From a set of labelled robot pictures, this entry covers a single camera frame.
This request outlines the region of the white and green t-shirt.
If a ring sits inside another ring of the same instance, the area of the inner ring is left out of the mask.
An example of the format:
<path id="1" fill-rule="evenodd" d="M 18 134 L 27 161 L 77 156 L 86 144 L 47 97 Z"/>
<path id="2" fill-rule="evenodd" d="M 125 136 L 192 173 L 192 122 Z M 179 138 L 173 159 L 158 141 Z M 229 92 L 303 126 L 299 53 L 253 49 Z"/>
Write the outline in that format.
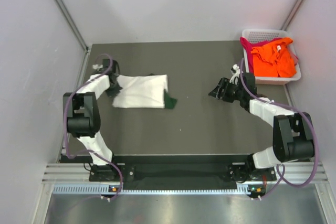
<path id="1" fill-rule="evenodd" d="M 177 99 L 169 95 L 167 75 L 149 75 L 130 77 L 120 75 L 117 78 L 122 88 L 113 99 L 115 108 L 174 109 Z"/>

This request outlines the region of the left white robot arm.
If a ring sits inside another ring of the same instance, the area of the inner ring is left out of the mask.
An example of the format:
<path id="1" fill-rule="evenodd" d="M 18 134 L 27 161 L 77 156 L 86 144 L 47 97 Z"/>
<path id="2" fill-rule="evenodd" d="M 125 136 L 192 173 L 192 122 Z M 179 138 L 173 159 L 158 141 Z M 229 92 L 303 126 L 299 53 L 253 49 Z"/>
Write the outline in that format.
<path id="1" fill-rule="evenodd" d="M 69 159 L 74 159 L 82 153 L 90 155 L 91 181 L 122 180 L 119 167 L 113 163 L 113 151 L 107 147 L 100 132 L 101 117 L 98 106 L 98 99 L 103 93 L 114 99 L 121 92 L 122 87 L 117 81 L 119 73 L 119 64 L 107 56 L 101 64 L 93 65 L 93 74 L 82 86 L 63 95 L 66 155 Z M 69 134 L 82 143 L 85 149 L 71 155 L 68 146 Z"/>

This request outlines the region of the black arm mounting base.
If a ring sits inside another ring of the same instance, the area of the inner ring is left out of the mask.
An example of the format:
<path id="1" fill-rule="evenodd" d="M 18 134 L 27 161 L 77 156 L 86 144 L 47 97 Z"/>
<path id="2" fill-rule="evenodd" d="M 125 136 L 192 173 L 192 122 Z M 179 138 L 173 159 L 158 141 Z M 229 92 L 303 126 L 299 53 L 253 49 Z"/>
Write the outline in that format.
<path id="1" fill-rule="evenodd" d="M 144 179 L 216 178 L 222 182 L 274 181 L 273 168 L 254 169 L 247 155 L 117 155 L 112 157 L 126 183 Z"/>

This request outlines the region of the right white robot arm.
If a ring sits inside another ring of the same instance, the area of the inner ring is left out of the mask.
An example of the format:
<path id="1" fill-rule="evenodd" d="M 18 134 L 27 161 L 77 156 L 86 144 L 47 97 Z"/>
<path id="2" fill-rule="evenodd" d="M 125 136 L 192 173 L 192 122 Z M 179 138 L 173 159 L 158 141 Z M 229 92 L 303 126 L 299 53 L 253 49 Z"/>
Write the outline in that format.
<path id="1" fill-rule="evenodd" d="M 227 103 L 238 101 L 243 109 L 272 127 L 272 145 L 248 155 L 245 160 L 248 178 L 256 180 L 264 174 L 265 169 L 315 156 L 310 115 L 275 104 L 268 97 L 258 94 L 253 74 L 221 78 L 208 96 Z"/>

